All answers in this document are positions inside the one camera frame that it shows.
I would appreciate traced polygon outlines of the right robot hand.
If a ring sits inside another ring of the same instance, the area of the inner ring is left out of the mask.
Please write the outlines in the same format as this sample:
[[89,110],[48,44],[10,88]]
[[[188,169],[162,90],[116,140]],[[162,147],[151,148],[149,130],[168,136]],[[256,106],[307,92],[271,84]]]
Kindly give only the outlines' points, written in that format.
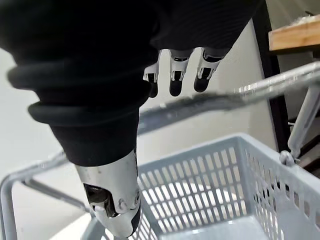
[[114,236],[141,216],[139,108],[158,93],[162,50],[172,96],[201,48],[194,89],[206,90],[261,5],[259,0],[3,0],[0,47],[10,84],[35,92],[28,112],[48,124],[73,163],[88,203]]

